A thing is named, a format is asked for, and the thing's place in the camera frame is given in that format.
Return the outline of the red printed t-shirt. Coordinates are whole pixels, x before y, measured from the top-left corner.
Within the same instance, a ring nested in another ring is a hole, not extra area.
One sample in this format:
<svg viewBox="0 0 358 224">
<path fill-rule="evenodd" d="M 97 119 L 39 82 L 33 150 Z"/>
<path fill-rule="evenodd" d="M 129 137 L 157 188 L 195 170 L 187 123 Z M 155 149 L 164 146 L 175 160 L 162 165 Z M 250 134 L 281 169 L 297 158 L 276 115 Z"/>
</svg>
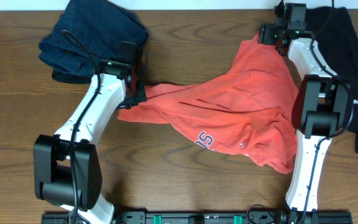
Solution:
<svg viewBox="0 0 358 224">
<path fill-rule="evenodd" d="M 244 40 L 227 73 L 194 85 L 147 86 L 145 93 L 145 102 L 121 110 L 118 119 L 170 124 L 210 151 L 292 172 L 296 135 L 291 112 L 298 89 L 274 46 Z"/>
</svg>

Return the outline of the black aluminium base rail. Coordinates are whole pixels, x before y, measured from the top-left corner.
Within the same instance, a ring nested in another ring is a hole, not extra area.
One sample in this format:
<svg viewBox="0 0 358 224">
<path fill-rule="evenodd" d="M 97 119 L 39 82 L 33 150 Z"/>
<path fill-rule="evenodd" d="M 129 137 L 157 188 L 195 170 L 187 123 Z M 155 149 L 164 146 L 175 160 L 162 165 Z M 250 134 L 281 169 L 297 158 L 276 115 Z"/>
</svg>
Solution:
<svg viewBox="0 0 358 224">
<path fill-rule="evenodd" d="M 117 224 L 352 224 L 349 212 L 310 212 L 305 218 L 302 213 L 291 211 L 266 212 L 254 210 L 247 213 L 145 213 L 124 212 L 115 214 L 112 223 Z"/>
</svg>

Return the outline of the black garment with white logo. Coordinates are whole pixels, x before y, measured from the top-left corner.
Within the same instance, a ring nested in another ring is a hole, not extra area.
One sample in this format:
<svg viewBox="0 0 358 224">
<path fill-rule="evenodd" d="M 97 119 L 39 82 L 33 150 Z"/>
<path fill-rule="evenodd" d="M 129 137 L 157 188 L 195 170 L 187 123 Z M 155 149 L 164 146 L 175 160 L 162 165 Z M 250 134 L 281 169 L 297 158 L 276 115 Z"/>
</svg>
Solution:
<svg viewBox="0 0 358 224">
<path fill-rule="evenodd" d="M 318 48 L 340 78 L 350 81 L 349 98 L 354 105 L 348 130 L 356 134 L 358 153 L 358 37 L 345 7 L 319 7 L 306 11 L 306 29 L 317 34 Z"/>
</svg>

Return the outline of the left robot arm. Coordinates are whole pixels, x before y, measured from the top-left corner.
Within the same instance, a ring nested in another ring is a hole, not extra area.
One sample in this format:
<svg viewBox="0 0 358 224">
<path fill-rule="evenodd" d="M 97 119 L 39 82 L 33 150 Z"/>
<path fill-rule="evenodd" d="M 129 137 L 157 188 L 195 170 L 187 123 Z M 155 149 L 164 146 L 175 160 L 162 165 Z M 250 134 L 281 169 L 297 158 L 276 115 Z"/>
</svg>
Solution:
<svg viewBox="0 0 358 224">
<path fill-rule="evenodd" d="M 143 50 L 121 42 L 116 58 L 102 59 L 84 98 L 54 135 L 34 143 L 35 196 L 69 211 L 61 223 L 114 223 L 115 208 L 101 194 L 103 177 L 96 147 L 115 110 L 147 97 L 138 73 Z"/>
</svg>

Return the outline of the dark blue folded jeans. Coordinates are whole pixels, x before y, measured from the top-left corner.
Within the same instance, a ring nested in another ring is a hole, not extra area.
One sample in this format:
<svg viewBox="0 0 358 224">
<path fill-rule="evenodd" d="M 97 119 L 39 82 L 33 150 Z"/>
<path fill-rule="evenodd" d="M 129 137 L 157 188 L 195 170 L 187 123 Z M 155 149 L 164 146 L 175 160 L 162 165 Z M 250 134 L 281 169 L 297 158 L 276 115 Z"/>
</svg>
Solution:
<svg viewBox="0 0 358 224">
<path fill-rule="evenodd" d="M 106 0 L 72 0 L 39 43 L 39 59 L 63 83 L 89 83 L 95 63 L 116 58 L 122 41 L 143 47 L 147 28 L 133 12 Z"/>
</svg>

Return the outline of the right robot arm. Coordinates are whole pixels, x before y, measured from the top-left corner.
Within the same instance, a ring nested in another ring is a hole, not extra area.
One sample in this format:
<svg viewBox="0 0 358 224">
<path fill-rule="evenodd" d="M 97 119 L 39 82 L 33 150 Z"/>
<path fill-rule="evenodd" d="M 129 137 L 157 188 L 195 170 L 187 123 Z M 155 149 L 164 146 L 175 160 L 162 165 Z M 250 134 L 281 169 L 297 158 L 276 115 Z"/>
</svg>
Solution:
<svg viewBox="0 0 358 224">
<path fill-rule="evenodd" d="M 285 201 L 287 208 L 257 212 L 251 223 L 352 223 L 350 212 L 318 210 L 318 186 L 324 157 L 336 136 L 350 125 L 353 105 L 350 84 L 341 80 L 318 48 L 318 34 L 306 28 L 306 4 L 280 1 L 276 20 L 263 23 L 259 43 L 274 45 L 293 62 L 302 79 L 291 113 L 296 131 L 295 166 Z"/>
</svg>

